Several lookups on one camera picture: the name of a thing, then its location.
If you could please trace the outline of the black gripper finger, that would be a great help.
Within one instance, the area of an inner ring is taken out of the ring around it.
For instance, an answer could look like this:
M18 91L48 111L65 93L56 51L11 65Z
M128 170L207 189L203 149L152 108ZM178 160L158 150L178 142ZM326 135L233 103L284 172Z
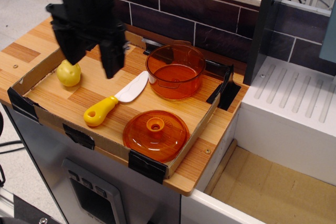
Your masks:
M75 65L85 55L91 42L80 26L53 26L57 42L66 59Z
M107 79L113 78L124 67L124 45L125 39L117 41L103 40L99 44L101 62Z

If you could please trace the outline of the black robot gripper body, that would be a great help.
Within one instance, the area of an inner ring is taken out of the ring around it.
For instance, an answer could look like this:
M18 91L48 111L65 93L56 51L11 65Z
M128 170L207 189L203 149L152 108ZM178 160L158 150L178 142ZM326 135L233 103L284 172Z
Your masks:
M114 0L62 0L46 9L61 47L89 47L104 41L125 44L125 25L114 14Z

